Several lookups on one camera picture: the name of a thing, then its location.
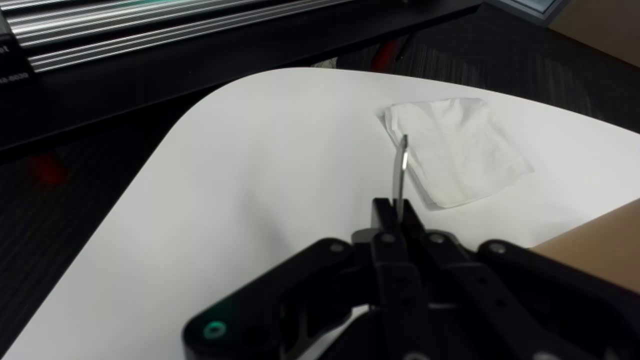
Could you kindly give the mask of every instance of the white fabric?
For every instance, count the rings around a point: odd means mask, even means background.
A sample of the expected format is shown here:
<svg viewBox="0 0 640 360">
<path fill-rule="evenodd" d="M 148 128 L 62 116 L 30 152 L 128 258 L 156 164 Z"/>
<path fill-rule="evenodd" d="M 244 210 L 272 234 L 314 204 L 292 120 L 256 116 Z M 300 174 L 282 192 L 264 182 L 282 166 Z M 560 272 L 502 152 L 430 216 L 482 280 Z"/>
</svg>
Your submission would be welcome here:
<svg viewBox="0 0 640 360">
<path fill-rule="evenodd" d="M 408 136 L 408 174 L 428 206 L 464 206 L 532 172 L 482 98 L 396 104 L 382 112 L 382 122 L 396 146 Z"/>
</svg>

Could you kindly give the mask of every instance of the metal rail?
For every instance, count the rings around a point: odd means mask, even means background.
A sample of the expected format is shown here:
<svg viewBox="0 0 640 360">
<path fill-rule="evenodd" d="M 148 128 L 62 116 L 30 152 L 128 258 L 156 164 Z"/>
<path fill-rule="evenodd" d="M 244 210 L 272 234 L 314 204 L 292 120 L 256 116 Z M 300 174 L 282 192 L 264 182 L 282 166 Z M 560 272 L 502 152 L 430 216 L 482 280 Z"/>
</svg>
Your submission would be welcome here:
<svg viewBox="0 0 640 360">
<path fill-rule="evenodd" d="M 296 2 L 286 2 L 286 4 L 268 6 L 260 10 L 248 10 L 240 14 L 218 16 L 210 20 L 188 22 L 180 26 L 170 26 L 170 28 L 150 30 L 142 34 L 112 38 L 104 42 L 94 42 L 86 46 L 38 54 L 38 56 L 30 56 L 30 62 L 34 72 L 50 72 L 50 70 L 66 68 L 72 64 L 92 62 L 98 58 L 108 58 L 116 54 L 142 50 L 142 48 L 188 40 L 204 34 L 222 32 L 228 28 L 248 26 L 256 22 L 292 16 L 292 14 L 336 6 L 344 2 L 352 2 L 352 0 L 296 0 Z"/>
</svg>

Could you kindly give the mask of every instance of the dark floor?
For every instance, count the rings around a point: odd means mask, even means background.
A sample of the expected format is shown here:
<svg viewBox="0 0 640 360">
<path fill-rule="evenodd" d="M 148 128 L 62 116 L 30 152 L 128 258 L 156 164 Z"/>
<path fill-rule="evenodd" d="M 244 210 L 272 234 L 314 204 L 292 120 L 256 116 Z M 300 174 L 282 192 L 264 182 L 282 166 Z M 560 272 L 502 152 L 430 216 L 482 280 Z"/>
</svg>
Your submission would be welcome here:
<svg viewBox="0 0 640 360">
<path fill-rule="evenodd" d="M 370 68 L 372 54 L 338 64 Z M 390 72 L 524 96 L 640 132 L 638 68 L 494 8 L 414 34 Z M 132 114 L 52 148 L 54 156 L 0 166 L 0 354 L 172 126 L 160 112 L 182 110 Z"/>
</svg>

